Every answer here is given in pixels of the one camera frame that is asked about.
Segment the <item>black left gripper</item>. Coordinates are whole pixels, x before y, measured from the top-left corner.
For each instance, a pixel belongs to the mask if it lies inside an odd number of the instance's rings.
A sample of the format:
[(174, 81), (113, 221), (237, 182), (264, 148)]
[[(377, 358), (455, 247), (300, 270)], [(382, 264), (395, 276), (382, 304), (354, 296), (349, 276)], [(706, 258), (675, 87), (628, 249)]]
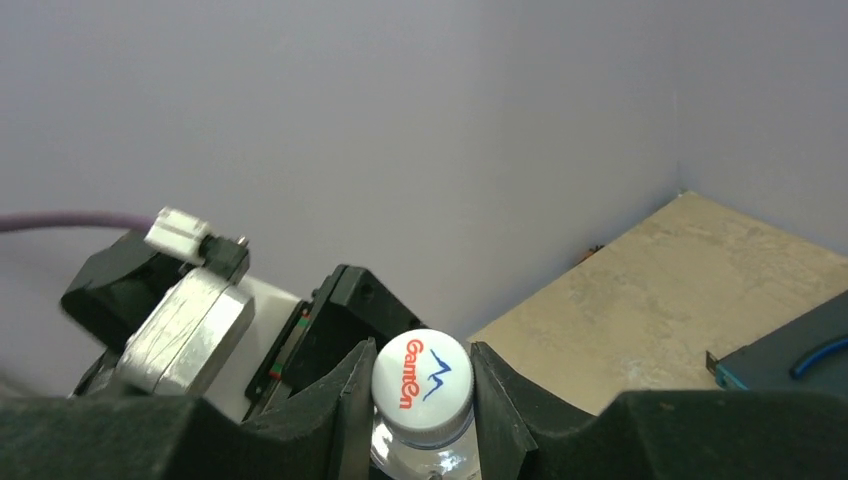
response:
[(328, 374), (359, 342), (373, 338), (382, 348), (426, 326), (369, 269), (348, 264), (338, 265), (283, 319), (272, 344), (260, 349), (261, 362), (245, 388), (245, 420)]

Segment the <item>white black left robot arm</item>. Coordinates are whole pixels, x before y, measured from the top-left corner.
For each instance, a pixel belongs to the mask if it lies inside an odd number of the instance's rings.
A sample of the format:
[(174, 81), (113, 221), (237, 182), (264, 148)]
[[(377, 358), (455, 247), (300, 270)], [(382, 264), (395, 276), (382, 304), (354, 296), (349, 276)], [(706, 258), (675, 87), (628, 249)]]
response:
[(92, 255), (60, 304), (105, 347), (78, 394), (115, 383), (201, 396), (234, 421), (323, 376), (361, 341), (420, 320), (368, 269), (341, 264), (309, 299), (248, 275), (247, 245), (131, 232)]

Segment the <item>clear bottle with label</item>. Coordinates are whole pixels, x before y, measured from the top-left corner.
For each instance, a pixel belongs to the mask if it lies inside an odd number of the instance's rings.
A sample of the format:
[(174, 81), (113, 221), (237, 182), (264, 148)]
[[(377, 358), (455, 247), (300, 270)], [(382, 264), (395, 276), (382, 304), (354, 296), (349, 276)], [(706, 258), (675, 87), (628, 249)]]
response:
[(479, 479), (475, 374), (466, 347), (415, 329), (378, 353), (371, 460), (390, 479)]

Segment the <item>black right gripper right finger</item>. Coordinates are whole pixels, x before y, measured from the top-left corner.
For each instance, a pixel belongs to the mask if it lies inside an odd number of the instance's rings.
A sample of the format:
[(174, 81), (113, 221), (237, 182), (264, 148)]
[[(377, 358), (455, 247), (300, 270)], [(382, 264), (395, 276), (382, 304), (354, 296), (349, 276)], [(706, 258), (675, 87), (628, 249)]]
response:
[(487, 479), (843, 479), (847, 403), (804, 392), (641, 390), (600, 414), (565, 402), (475, 342)]

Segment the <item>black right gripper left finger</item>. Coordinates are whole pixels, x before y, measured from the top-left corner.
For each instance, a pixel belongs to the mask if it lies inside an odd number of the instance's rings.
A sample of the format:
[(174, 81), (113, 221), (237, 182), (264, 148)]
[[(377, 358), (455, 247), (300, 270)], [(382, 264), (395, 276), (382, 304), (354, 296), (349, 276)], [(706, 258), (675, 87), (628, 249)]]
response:
[(364, 479), (373, 340), (258, 417), (186, 396), (5, 400), (5, 479)]

